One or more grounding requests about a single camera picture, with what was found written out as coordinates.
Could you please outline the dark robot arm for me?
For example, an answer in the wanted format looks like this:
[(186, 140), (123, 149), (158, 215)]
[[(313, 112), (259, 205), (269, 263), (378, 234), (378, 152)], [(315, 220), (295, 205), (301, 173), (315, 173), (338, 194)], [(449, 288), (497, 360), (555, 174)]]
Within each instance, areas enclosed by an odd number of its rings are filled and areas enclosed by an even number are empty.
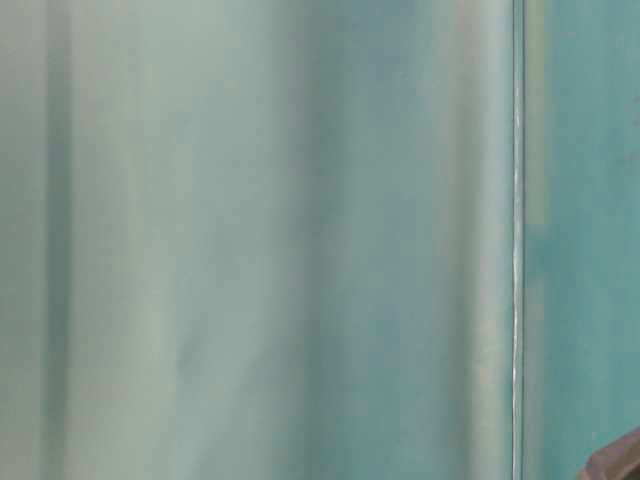
[(591, 454), (577, 480), (639, 480), (640, 430), (628, 432)]

